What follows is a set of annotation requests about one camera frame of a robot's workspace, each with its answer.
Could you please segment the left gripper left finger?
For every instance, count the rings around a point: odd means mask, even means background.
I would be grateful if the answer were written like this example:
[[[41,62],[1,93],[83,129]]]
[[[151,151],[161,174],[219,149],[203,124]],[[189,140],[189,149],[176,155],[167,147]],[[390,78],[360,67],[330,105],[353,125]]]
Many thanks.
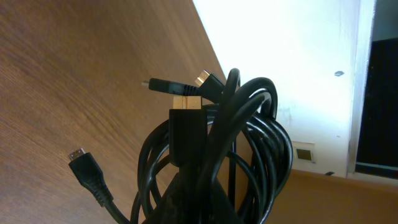
[[[179,172],[144,223],[189,224],[193,221],[193,176]]]

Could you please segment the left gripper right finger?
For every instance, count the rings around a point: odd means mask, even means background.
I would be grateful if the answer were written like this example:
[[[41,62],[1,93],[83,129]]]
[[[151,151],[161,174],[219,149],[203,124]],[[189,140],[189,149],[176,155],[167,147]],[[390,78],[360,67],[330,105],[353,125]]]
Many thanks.
[[[232,207],[218,179],[212,184],[210,191],[211,222],[215,224],[243,224]]]

